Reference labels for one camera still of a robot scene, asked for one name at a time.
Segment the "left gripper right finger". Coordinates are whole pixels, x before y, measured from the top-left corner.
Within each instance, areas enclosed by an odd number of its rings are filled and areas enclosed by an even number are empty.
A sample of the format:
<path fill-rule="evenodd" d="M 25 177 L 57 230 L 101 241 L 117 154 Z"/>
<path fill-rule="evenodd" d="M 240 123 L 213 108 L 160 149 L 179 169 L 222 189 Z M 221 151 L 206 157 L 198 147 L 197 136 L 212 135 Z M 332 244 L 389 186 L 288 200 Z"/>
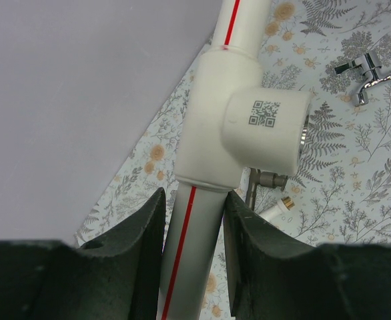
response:
<path fill-rule="evenodd" d="M 391 319 L 391 244 L 310 246 L 226 198 L 224 243 L 236 319 Z"/>

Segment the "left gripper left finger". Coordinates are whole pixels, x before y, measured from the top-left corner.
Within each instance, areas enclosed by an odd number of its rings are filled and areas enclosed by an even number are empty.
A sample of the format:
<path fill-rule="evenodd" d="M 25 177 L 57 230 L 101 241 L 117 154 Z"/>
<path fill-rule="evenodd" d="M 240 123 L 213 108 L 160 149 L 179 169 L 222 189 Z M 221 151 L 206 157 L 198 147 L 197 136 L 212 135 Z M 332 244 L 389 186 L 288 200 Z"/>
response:
<path fill-rule="evenodd" d="M 0 319 L 155 319 L 165 191 L 80 248 L 0 241 Z"/>

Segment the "white pipe frame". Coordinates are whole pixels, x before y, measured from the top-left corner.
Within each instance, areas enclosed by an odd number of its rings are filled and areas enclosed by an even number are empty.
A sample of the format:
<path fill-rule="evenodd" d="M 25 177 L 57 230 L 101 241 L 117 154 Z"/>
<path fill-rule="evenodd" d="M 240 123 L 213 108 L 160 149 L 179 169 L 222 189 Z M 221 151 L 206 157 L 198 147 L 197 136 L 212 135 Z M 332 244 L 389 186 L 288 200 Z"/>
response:
<path fill-rule="evenodd" d="M 158 319 L 197 319 L 224 214 L 244 168 L 293 176 L 312 94 L 262 87 L 270 1 L 224 1 L 200 56 L 179 138 L 179 185 L 163 250 Z"/>

